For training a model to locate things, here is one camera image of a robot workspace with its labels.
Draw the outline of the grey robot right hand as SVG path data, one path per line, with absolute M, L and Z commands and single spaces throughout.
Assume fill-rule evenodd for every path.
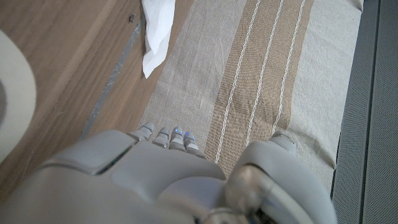
M 328 192 L 282 131 L 250 143 L 232 172 L 192 133 L 152 123 L 60 151 L 1 205 L 2 223 L 336 223 Z

